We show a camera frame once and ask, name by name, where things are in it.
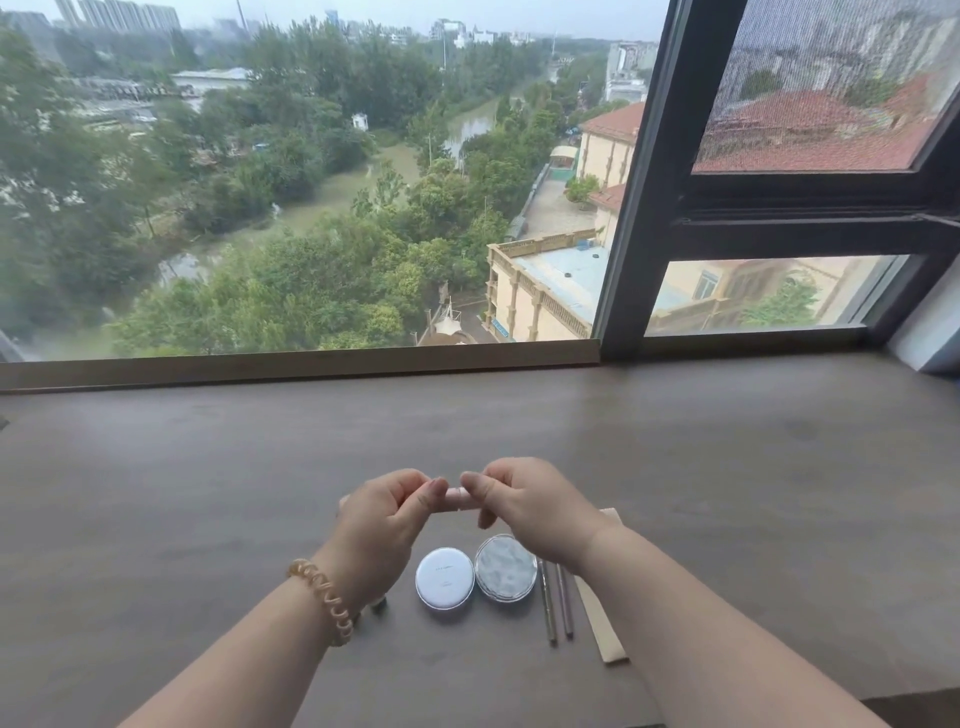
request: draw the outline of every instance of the eyeliner pencil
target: eyeliner pencil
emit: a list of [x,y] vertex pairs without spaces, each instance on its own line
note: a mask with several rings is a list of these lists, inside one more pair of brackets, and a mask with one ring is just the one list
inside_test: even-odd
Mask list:
[[557,567],[557,590],[560,592],[560,616],[564,618],[564,632],[568,640],[573,639],[573,616],[570,614],[570,596],[566,591],[566,569]]
[[553,602],[550,599],[550,585],[547,583],[546,564],[543,560],[537,559],[537,567],[540,569],[540,590],[543,592],[543,615],[546,617],[546,637],[550,644],[557,644],[557,625],[553,620]]

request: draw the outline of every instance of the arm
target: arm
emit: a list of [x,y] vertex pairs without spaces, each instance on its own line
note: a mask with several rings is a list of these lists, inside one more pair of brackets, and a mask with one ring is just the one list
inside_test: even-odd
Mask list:
[[650,542],[597,511],[552,465],[497,460],[461,481],[541,558],[596,592],[671,728],[884,723]]
[[[333,535],[312,561],[349,614],[393,586],[446,489],[442,478],[397,471],[365,483],[342,502]],[[307,583],[289,578],[123,728],[289,726],[335,635],[333,618]]]

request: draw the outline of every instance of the beaded bracelet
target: beaded bracelet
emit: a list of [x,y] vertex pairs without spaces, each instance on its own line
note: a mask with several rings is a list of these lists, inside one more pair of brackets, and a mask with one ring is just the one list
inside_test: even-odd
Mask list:
[[327,580],[326,576],[320,573],[320,569],[312,561],[306,559],[295,559],[294,563],[287,569],[287,576],[299,576],[310,586],[324,606],[330,610],[330,615],[337,625],[339,639],[333,641],[334,647],[342,647],[350,641],[353,636],[353,621],[347,610],[344,609],[344,602],[339,596],[333,593],[333,584]]

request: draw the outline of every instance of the hand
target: hand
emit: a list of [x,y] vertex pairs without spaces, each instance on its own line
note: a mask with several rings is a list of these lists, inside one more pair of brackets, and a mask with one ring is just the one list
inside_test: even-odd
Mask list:
[[444,502],[444,478],[405,470],[368,480],[340,501],[333,535],[314,563],[357,614],[386,594],[410,561],[413,542]]
[[463,473],[460,482],[483,504],[477,525],[490,528],[499,517],[528,551],[574,573],[593,537],[615,525],[560,471],[536,457],[494,460],[483,473]]

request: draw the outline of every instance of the white compact case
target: white compact case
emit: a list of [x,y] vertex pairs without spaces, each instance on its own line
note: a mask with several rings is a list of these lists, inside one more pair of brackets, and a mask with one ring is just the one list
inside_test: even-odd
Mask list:
[[458,548],[437,548],[423,557],[414,581],[420,601],[434,611],[449,612],[473,593],[473,563]]
[[525,598],[537,584],[537,558],[509,534],[487,539],[477,550],[480,591],[501,604]]

